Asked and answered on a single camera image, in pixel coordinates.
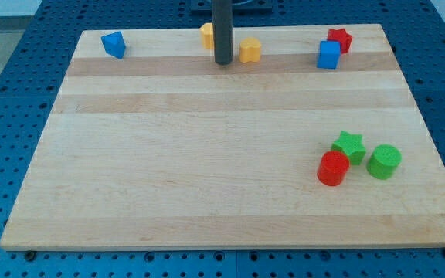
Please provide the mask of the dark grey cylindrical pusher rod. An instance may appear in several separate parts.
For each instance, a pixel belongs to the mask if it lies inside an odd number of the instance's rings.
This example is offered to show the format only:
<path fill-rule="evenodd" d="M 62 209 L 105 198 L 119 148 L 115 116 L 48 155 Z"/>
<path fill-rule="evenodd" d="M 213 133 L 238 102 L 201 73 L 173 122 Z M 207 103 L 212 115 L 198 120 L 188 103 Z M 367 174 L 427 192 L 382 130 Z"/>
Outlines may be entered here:
<path fill-rule="evenodd" d="M 233 61 L 231 0 L 212 0 L 212 24 L 215 61 L 219 65 L 229 65 Z"/>

